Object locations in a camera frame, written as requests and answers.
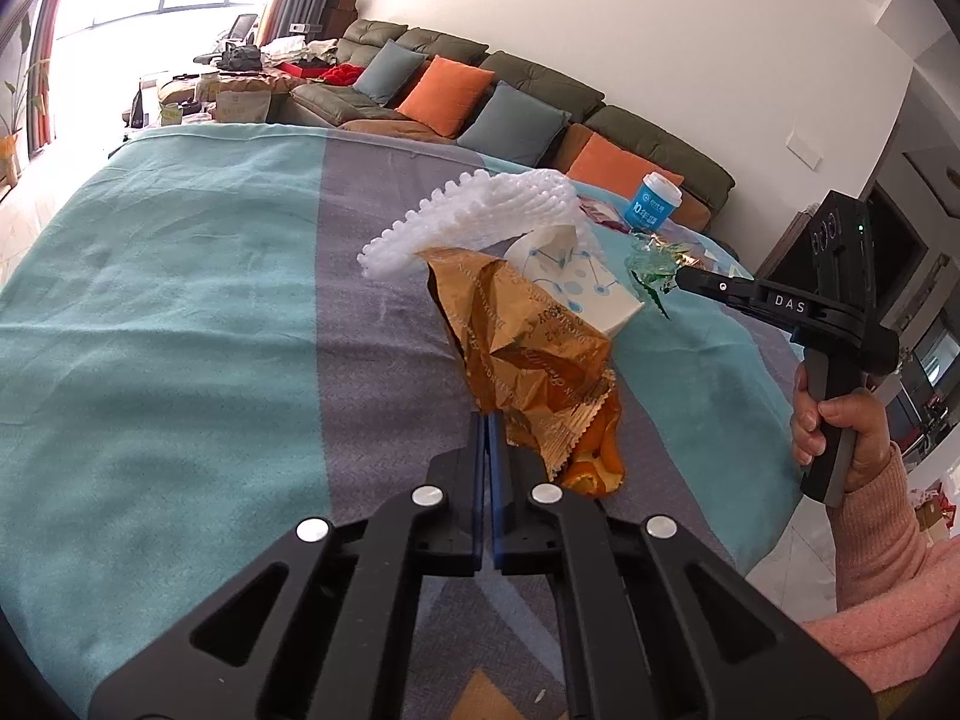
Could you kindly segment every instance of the hand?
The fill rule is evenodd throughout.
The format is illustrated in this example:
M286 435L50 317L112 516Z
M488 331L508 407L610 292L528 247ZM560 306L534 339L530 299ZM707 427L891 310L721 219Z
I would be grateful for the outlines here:
M845 493L854 493L880 476L891 456L890 429L883 404L864 389L817 403L806 391L806 367L801 362L794 379L790 451L803 467L827 448L827 439L819 428L821 418L834 427L853 428L857 432Z

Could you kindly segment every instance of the potted plant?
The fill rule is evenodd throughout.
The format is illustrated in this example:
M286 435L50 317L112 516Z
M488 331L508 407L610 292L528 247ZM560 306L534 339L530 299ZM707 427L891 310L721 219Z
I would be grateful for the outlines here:
M20 23L20 60L17 63L16 77L4 79L4 89L0 89L0 173L6 172L7 182L15 187L20 178L20 162L16 156L17 135L23 128L23 103L27 98L29 85L27 79L34 69L40 74L40 90L46 88L47 65L49 59L42 59L23 67L30 50L30 15L25 15ZM43 112L43 95L31 99L37 110Z

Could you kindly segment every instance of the tissue box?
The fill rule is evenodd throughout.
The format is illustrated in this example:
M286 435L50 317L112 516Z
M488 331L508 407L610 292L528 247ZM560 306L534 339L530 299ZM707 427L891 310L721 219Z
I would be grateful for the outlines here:
M534 230L518 239L504 259L584 322L613 338L643 303L577 244L572 225Z

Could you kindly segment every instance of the silver screw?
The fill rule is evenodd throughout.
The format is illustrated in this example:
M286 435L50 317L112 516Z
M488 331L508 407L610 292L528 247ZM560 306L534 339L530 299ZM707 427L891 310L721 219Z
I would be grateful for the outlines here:
M443 500L443 490L435 488L434 485L424 485L416 488L410 497L418 506L435 506Z
M320 519L320 517L304 519L304 521L296 527L296 537L301 541L308 541L310 543L313 541L321 541L326 538L329 532L330 526L326 523L326 520Z
M563 498L563 490L556 485L537 485L530 490L530 494L537 503L557 503Z
M677 534L677 523L670 517L658 514L647 520L647 533L653 538L673 538Z

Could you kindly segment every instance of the plant pot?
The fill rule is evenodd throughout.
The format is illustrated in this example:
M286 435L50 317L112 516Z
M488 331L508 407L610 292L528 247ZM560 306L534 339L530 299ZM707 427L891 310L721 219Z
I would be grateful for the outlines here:
M0 173L7 176L7 183L11 189L17 185L20 180L20 160L16 156L16 136L0 135Z

